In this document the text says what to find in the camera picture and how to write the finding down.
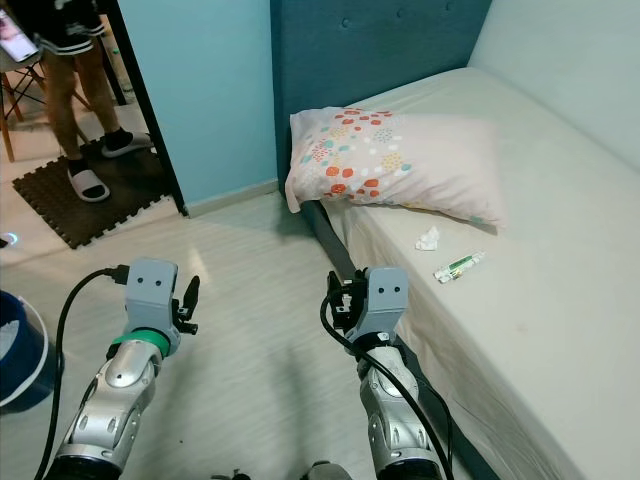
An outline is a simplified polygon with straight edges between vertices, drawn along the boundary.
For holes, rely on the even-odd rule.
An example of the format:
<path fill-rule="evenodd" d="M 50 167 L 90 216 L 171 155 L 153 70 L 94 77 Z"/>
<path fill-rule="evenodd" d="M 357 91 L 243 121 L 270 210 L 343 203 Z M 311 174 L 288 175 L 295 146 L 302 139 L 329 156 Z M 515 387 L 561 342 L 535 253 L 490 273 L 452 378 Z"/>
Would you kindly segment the white tissue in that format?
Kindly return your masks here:
<path fill-rule="evenodd" d="M 442 237 L 440 230 L 436 227 L 430 227 L 416 239 L 415 248 L 419 251 L 439 250 L 440 237 Z"/>

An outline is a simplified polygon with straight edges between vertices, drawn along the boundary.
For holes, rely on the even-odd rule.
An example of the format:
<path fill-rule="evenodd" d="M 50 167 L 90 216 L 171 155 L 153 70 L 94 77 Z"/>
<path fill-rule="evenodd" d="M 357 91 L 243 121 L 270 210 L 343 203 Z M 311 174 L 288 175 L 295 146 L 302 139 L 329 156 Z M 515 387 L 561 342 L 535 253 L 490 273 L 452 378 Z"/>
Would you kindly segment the smartphone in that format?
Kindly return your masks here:
<path fill-rule="evenodd" d="M 0 10 L 0 45 L 12 60 L 23 64 L 38 56 L 38 47 L 4 10 Z"/>

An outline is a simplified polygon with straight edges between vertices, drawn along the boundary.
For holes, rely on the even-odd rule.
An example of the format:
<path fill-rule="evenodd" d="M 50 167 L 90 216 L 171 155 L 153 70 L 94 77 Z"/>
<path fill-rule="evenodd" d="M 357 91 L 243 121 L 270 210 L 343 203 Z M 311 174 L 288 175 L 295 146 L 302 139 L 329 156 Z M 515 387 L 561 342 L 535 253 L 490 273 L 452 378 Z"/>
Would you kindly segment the green white plastic tube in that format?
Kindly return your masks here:
<path fill-rule="evenodd" d="M 479 265 L 485 259 L 485 256 L 486 253 L 484 251 L 471 253 L 471 255 L 454 260 L 451 264 L 434 271 L 433 276 L 440 284 L 447 284 L 452 280 L 461 278 L 468 270 L 474 269 L 476 265 Z"/>

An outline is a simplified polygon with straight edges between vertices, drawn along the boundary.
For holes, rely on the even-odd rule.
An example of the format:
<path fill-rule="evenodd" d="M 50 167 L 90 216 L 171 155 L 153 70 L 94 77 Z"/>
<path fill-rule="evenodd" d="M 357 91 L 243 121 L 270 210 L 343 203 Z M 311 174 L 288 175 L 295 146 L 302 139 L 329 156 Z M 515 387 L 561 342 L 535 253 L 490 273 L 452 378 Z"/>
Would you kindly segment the black foam floor mat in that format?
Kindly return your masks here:
<path fill-rule="evenodd" d="M 73 250 L 173 193 L 168 166 L 154 151 L 138 150 L 109 159 L 102 156 L 101 147 L 102 142 L 96 140 L 79 150 L 110 189 L 104 201 L 91 204 L 76 195 L 64 157 L 13 180 L 15 192 Z"/>

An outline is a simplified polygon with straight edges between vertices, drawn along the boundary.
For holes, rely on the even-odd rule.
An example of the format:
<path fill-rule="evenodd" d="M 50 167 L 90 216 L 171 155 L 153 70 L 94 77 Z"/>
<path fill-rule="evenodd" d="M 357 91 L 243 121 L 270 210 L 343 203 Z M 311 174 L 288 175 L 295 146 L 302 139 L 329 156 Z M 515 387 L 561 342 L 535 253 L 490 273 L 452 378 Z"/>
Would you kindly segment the grey slide slipper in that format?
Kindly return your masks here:
<path fill-rule="evenodd" d="M 105 157 L 120 157 L 132 154 L 134 151 L 150 150 L 154 147 L 154 142 L 146 133 L 134 133 L 119 129 L 106 133 L 102 137 L 102 155 Z"/>
<path fill-rule="evenodd" d="M 92 169 L 69 169 L 68 179 L 74 193 L 88 204 L 96 204 L 110 197 L 110 189 Z"/>

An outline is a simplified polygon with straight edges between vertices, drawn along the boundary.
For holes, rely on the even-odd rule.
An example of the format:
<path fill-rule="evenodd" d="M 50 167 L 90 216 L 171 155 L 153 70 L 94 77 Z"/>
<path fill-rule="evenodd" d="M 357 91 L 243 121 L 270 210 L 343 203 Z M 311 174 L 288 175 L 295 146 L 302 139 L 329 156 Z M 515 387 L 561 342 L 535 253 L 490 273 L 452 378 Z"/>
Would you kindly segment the blue bucket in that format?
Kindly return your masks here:
<path fill-rule="evenodd" d="M 19 413 L 45 401 L 52 393 L 56 365 L 52 343 L 47 338 L 47 326 L 31 303 L 5 291 L 0 292 L 0 326 L 8 321 L 20 321 L 20 334 L 13 349 L 9 381 L 0 379 L 0 413 Z"/>

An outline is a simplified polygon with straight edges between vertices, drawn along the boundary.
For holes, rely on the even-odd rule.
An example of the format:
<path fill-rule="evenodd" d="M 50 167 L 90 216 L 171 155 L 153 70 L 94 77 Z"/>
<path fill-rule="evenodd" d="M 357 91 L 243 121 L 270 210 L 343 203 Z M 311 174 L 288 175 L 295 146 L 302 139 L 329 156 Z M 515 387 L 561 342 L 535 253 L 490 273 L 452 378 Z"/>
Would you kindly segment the grey right robot leg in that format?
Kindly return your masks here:
<path fill-rule="evenodd" d="M 308 468 L 301 480 L 353 480 L 346 468 L 329 461 L 317 461 Z"/>

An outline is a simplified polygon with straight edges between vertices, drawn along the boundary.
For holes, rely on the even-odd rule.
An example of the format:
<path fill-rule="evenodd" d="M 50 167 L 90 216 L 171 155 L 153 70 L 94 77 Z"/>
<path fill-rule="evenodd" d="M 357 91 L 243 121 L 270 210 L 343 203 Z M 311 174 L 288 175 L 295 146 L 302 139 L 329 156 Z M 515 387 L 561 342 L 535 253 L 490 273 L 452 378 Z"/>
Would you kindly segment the white plastic bucket liner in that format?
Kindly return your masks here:
<path fill-rule="evenodd" d="M 20 321 L 13 320 L 3 323 L 0 326 L 0 379 L 1 384 L 9 381 L 10 370 L 12 370 L 12 361 L 14 360 L 13 349 L 17 344 L 18 335 L 20 334 Z"/>

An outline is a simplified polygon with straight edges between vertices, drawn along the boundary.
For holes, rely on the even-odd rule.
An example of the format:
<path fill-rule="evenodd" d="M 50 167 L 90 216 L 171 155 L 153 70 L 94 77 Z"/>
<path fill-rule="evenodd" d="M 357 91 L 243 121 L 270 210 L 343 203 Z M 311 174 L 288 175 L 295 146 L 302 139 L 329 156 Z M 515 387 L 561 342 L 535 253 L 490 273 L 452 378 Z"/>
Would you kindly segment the blue upholstered headboard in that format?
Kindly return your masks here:
<path fill-rule="evenodd" d="M 466 67 L 493 0 L 270 0 L 276 174 L 289 116 Z"/>

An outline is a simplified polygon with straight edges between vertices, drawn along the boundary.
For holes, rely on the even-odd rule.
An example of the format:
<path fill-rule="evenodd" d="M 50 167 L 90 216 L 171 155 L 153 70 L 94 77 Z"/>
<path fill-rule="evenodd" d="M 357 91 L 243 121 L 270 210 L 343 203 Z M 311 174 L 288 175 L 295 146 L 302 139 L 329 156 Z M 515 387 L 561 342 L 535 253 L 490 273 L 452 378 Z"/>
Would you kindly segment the white chair with wooden legs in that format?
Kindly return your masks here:
<path fill-rule="evenodd" d="M 8 159 L 9 163 L 14 163 L 15 161 L 12 137 L 10 137 L 9 116 L 14 116 L 18 122 L 24 122 L 26 118 L 24 118 L 22 110 L 20 110 L 20 100 L 32 99 L 37 102 L 44 102 L 44 100 L 37 99 L 37 97 L 27 93 L 29 88 L 35 86 L 40 87 L 42 91 L 46 90 L 45 78 L 38 70 L 40 58 L 41 56 L 38 52 L 24 60 L 14 60 L 6 52 L 1 52 L 0 54 L 0 131 L 6 159 Z"/>

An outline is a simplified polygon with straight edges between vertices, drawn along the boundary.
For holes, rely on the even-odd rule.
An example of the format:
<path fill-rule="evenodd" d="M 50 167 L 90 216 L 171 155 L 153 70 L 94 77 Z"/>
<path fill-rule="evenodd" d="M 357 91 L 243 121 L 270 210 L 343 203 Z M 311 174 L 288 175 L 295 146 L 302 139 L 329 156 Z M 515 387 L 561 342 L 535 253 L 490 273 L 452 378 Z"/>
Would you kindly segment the dark bed frame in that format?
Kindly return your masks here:
<path fill-rule="evenodd" d="M 358 269 L 320 202 L 305 202 L 301 215 L 340 279 Z M 366 330 L 365 308 L 352 333 L 343 334 L 335 329 L 335 300 L 325 296 L 320 323 L 355 358 L 376 480 L 457 480 L 456 422 L 447 402 L 422 376 L 415 355 L 399 339 L 397 329 L 393 340 Z"/>

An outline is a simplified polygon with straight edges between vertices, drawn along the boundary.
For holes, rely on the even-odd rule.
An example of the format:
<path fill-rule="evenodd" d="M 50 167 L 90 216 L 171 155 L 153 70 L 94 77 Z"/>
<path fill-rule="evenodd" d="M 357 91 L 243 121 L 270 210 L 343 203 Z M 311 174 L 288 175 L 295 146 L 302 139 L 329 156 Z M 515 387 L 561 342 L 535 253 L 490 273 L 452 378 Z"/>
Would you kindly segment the black door frame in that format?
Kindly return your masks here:
<path fill-rule="evenodd" d="M 170 160 L 168 148 L 165 146 L 163 132 L 161 132 L 159 122 L 157 122 L 157 116 L 154 105 L 152 105 L 150 92 L 148 92 L 146 79 L 143 77 L 141 65 L 138 63 L 137 51 L 134 49 L 131 33 L 128 31 L 122 8 L 120 8 L 120 0 L 99 1 L 102 13 L 108 15 L 111 31 L 113 31 L 116 41 L 122 44 L 120 45 L 120 49 L 122 49 L 125 70 L 127 70 L 128 76 L 131 78 L 134 96 L 140 101 L 140 110 L 142 111 L 143 118 L 145 118 L 148 134 L 150 134 L 151 140 L 154 142 L 157 159 L 163 164 L 166 182 L 168 182 L 175 209 L 177 209 L 183 218 L 189 218 L 186 200 L 183 198 L 183 193 L 180 192 L 177 173 L 175 173 L 172 160 Z"/>

